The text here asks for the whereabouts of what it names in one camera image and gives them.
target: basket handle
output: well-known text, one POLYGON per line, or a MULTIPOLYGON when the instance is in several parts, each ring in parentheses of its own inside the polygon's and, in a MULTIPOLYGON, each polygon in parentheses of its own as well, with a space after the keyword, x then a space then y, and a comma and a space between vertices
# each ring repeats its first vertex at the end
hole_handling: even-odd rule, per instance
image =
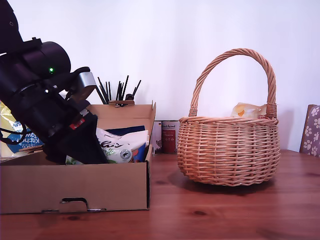
POLYGON ((201 73, 200 77, 196 80, 196 85, 193 91, 193 97, 190 105, 189 117, 196 117, 198 112, 198 100, 199 93, 201 91, 202 84, 207 78, 208 74, 221 63, 223 60, 235 55, 245 55, 255 59, 263 67, 267 80, 268 80, 268 98, 266 105, 266 117, 272 119, 277 117, 277 105, 276 105, 276 75, 271 64, 262 55, 252 49, 248 48, 236 48, 217 56, 201 73))

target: white wall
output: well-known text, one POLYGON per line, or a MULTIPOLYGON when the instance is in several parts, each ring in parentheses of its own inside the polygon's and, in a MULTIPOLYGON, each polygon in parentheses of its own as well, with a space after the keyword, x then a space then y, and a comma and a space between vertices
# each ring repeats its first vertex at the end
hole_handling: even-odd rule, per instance
MULTIPOLYGON (((308 104, 320 104, 318 0, 9 0, 23 39, 54 41, 72 69, 104 81, 141 79, 138 104, 157 102, 158 120, 187 116, 197 77, 217 55, 251 48, 277 77, 281 147, 298 151, 308 104)), ((101 103, 98 95, 89 97, 101 103)), ((198 115, 229 116, 238 102, 263 105, 267 79, 237 56, 203 85, 198 115)))

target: box handle cutout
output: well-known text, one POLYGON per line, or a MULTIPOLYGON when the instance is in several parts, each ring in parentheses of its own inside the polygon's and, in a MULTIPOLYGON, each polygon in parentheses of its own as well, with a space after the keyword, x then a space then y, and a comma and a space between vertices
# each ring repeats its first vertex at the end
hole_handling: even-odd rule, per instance
POLYGON ((59 213, 83 213, 88 211, 88 202, 84 197, 65 197, 60 201, 59 213))

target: red can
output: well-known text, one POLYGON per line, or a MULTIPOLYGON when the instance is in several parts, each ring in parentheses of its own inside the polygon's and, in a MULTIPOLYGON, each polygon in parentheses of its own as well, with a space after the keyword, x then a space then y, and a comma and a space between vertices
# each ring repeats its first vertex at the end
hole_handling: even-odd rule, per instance
POLYGON ((180 122, 176 120, 162 121, 162 152, 176 154, 180 122))

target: cardboard box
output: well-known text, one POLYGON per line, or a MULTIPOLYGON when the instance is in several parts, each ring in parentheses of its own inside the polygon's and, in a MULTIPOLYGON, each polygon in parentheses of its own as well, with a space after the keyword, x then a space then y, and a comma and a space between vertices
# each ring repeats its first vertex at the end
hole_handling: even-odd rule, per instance
MULTIPOLYGON (((151 133, 156 116, 156 104, 88 109, 102 129, 144 125, 151 133)), ((2 161, 0 213, 147 210, 151 148, 140 163, 56 165, 42 151, 2 161)))

